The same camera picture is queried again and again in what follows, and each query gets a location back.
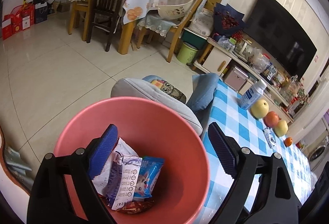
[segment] blue checkered tablecloth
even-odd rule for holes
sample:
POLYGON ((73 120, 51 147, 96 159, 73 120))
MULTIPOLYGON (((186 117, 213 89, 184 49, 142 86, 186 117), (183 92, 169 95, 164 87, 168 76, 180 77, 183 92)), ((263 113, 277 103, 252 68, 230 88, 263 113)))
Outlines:
MULTIPOLYGON (((213 104, 208 125, 216 122, 226 136, 233 137, 240 147, 248 147, 255 154, 271 156, 277 151, 282 155, 290 175, 294 191, 303 204, 311 194, 310 165, 301 151, 295 146, 286 147, 283 143, 286 136, 276 138, 277 148, 272 150, 265 139, 263 120, 256 120, 249 111, 241 109, 237 100, 241 97, 233 89, 219 80, 214 93, 213 104)), ((227 175, 211 145, 208 132, 203 138, 210 166, 210 186, 206 202, 194 221, 194 224, 208 224, 227 195, 233 179, 227 175)), ((258 189, 258 179, 255 175, 245 207, 251 210, 258 189)))

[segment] yellow pear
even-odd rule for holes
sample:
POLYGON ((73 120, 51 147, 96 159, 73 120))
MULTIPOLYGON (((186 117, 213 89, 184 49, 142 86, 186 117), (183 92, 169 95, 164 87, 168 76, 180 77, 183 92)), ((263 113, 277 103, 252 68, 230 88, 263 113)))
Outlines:
POLYGON ((288 125, 285 120, 278 121, 278 124, 274 127, 274 132, 278 137, 282 137, 288 131, 288 125))
POLYGON ((269 112, 269 104, 266 100, 259 99, 251 106, 250 112, 257 119, 264 118, 269 112))

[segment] pink trash bin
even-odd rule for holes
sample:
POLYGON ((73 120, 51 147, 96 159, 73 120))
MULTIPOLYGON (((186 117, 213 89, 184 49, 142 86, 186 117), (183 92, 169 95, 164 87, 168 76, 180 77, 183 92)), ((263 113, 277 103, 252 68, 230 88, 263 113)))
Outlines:
MULTIPOLYGON (((100 137, 109 124, 139 156, 165 159, 147 212, 126 215, 109 209, 118 224, 187 224, 197 218, 207 196, 210 173, 203 144, 192 127, 175 111, 157 102, 118 97, 96 102, 66 125, 55 146, 55 156, 72 154, 100 137)), ((65 176, 75 213, 87 219, 71 176, 65 176)))

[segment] silver screw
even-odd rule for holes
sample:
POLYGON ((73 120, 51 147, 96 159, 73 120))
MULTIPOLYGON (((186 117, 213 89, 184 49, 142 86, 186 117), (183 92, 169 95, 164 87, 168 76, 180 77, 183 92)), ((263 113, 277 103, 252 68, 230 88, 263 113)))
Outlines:
POLYGON ((247 147, 243 147, 243 148, 241 149, 241 151, 242 151, 244 154, 249 154, 249 153, 250 153, 250 150, 249 150, 249 148, 247 148, 247 147))
POLYGON ((274 153, 274 157, 277 158, 277 159, 280 159, 280 158, 281 158, 281 154, 279 154, 279 153, 274 153))
POLYGON ((84 148, 78 148, 78 149, 75 151, 75 153, 78 154, 78 155, 82 155, 82 154, 84 154, 84 152, 85 152, 85 149, 84 149, 84 148))
POLYGON ((45 159, 49 160, 53 157, 53 154, 52 153, 47 153, 44 157, 45 157, 45 159))

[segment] plastic bottle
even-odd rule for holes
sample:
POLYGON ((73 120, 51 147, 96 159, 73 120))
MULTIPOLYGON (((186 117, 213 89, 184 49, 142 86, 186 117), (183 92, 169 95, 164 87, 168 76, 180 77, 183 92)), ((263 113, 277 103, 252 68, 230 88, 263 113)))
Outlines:
POLYGON ((263 80, 258 80, 257 83, 253 84, 246 93, 238 100, 238 104, 242 109, 249 109, 257 99, 264 93, 267 85, 263 80))

